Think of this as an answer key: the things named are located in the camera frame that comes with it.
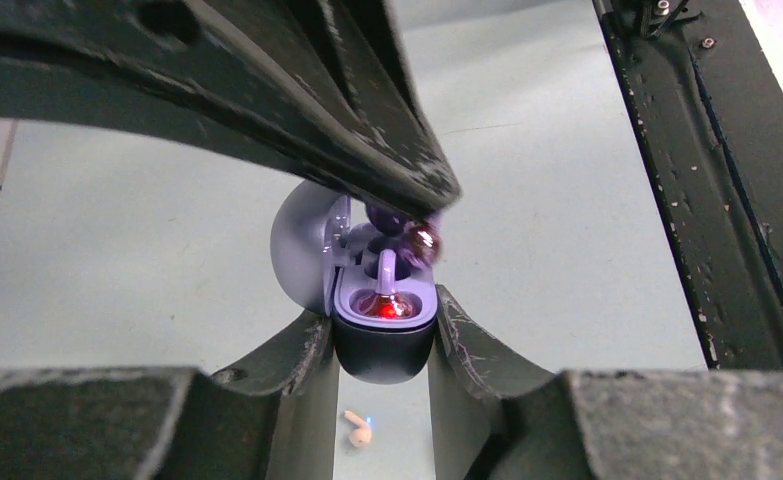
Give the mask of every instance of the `light gray floor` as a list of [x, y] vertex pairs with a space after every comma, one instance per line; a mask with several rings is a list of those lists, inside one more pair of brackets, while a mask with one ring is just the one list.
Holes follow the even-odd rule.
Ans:
[[[465, 188], [439, 281], [545, 368], [701, 368], [590, 2], [398, 4]], [[0, 200], [0, 366], [210, 372], [244, 355], [298, 314], [267, 246], [297, 183], [163, 141], [21, 124]], [[336, 478], [434, 476], [425, 374], [393, 387], [342, 374], [340, 406], [375, 433], [364, 451], [339, 445]]]

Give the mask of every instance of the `bolt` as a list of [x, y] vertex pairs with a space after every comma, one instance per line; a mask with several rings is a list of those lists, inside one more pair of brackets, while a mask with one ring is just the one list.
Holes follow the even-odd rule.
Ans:
[[668, 0], [659, 0], [656, 2], [656, 8], [653, 10], [653, 13], [657, 17], [664, 17], [671, 13], [671, 2]]

